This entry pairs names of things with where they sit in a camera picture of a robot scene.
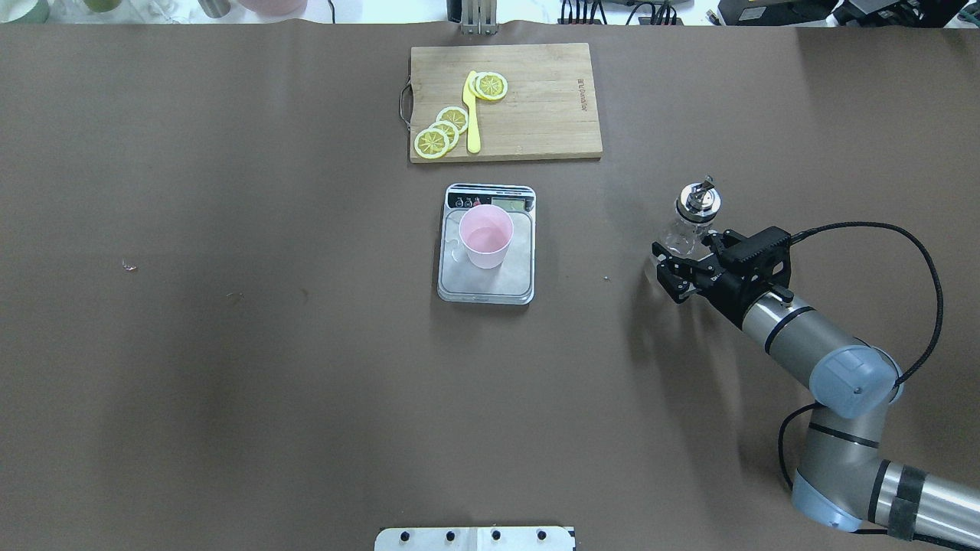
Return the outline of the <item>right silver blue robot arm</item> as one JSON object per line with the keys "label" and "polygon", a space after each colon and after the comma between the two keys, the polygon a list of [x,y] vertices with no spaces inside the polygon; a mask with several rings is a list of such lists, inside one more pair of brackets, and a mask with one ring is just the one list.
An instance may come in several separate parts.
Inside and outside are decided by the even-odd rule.
{"label": "right silver blue robot arm", "polygon": [[659,285],[677,304],[704,297],[715,311],[762,346],[811,393],[805,450],[785,478],[793,506],[816,523],[865,536],[924,542],[952,550],[978,548],[978,492],[880,455],[889,408],[938,344],[944,293],[927,248],[909,230],[883,223],[920,251],[935,297],[934,328],[924,352],[902,369],[884,350],[838,327],[789,287],[790,250],[831,224],[787,233],[732,230],[703,237],[708,254],[691,260],[652,244]]}

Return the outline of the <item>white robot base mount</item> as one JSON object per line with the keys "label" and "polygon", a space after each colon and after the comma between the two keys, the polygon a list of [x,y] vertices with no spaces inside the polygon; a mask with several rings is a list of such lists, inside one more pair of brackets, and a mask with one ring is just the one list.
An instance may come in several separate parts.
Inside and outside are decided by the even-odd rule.
{"label": "white robot base mount", "polygon": [[389,527],[374,550],[577,550],[572,527]]}

